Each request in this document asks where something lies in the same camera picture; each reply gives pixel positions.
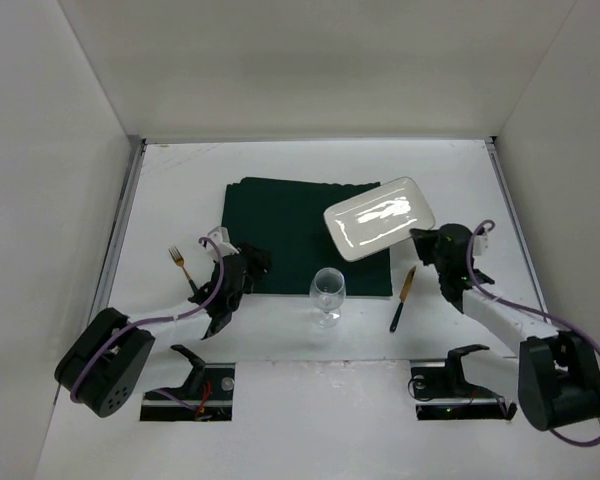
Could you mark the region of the dark green cloth placemat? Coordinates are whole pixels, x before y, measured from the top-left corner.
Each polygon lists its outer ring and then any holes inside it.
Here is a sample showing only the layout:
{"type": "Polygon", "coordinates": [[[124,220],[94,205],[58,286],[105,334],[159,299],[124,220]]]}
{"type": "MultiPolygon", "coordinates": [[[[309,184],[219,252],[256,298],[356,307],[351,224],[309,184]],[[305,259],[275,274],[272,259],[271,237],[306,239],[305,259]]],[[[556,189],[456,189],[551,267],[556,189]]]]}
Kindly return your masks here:
{"type": "Polygon", "coordinates": [[[332,267],[344,275],[349,296],[392,296],[389,251],[348,262],[336,248],[323,218],[326,208],[378,185],[258,177],[227,185],[221,225],[232,243],[248,243],[271,253],[271,269],[254,291],[304,295],[314,275],[332,267]]]}

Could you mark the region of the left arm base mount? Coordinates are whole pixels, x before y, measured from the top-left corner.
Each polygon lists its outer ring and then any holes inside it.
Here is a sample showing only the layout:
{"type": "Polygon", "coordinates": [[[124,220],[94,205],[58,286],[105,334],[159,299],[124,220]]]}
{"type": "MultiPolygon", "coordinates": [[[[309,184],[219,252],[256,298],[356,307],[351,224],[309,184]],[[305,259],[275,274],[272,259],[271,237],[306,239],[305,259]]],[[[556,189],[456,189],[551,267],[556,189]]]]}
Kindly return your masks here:
{"type": "Polygon", "coordinates": [[[149,357],[136,390],[142,422],[229,422],[236,365],[208,363],[183,345],[149,357]]]}

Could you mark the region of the white rectangular plate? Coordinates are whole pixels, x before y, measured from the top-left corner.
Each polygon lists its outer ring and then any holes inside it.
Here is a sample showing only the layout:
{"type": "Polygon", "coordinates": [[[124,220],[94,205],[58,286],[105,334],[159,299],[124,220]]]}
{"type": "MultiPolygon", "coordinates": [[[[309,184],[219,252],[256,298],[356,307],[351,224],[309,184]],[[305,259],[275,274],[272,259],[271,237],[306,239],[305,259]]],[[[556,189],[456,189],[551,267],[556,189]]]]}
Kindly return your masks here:
{"type": "Polygon", "coordinates": [[[356,262],[430,230],[435,217],[416,182],[401,177],[336,203],[323,213],[342,258],[356,262]]]}

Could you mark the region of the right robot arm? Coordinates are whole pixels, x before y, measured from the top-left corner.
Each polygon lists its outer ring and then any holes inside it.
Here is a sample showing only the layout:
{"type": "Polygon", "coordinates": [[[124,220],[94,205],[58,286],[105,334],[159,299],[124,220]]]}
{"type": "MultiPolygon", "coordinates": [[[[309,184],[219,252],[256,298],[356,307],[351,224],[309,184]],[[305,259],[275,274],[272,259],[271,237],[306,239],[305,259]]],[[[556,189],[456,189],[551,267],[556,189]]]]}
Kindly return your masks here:
{"type": "MultiPolygon", "coordinates": [[[[493,290],[494,280],[474,266],[495,224],[475,229],[449,223],[410,231],[418,258],[434,266],[442,296],[478,322],[511,352],[504,358],[481,344],[448,352],[439,389],[448,396],[489,393],[509,399],[539,431],[600,418],[600,345],[580,328],[518,304],[493,290]]],[[[586,443],[600,444],[600,436],[586,443]]]]}

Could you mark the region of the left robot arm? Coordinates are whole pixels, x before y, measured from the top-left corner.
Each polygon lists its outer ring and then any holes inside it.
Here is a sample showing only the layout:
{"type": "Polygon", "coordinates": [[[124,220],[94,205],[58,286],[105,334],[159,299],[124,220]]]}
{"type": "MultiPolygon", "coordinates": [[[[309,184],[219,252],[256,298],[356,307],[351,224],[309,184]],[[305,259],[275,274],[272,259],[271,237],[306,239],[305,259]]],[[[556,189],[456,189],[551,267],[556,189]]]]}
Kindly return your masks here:
{"type": "Polygon", "coordinates": [[[198,412],[190,400],[208,399],[206,363],[188,343],[218,335],[243,297],[272,268],[270,251],[241,242],[224,255],[204,238],[216,263],[210,280],[186,302],[135,318],[113,307],[101,310],[59,361],[54,378],[73,402],[100,418],[117,412],[134,393],[157,394],[198,412]]]}

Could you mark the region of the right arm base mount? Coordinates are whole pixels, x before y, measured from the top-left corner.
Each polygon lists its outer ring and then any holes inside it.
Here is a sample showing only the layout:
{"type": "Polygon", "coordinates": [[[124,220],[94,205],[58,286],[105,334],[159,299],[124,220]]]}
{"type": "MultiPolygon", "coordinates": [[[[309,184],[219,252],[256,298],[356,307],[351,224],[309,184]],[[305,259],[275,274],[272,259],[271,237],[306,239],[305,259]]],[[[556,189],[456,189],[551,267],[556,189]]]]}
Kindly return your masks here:
{"type": "Polygon", "coordinates": [[[514,419],[518,411],[514,401],[465,378],[462,361],[477,360],[483,353],[491,351],[485,345],[473,344],[450,350],[443,361],[411,363],[407,390],[416,403],[419,421],[514,419]]]}

